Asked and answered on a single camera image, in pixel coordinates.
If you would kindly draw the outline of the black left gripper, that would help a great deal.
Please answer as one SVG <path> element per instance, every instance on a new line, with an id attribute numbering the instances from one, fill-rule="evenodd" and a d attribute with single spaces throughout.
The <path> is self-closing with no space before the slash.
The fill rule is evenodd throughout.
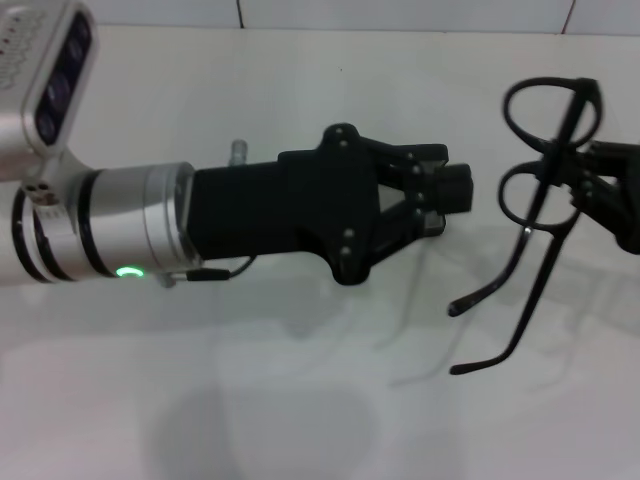
<path id="1" fill-rule="evenodd" d="M 313 150 L 274 162 L 196 172 L 191 242 L 204 260 L 308 252 L 341 285 L 358 285 L 400 248 L 384 220 L 374 152 L 351 125 L 327 129 Z"/>

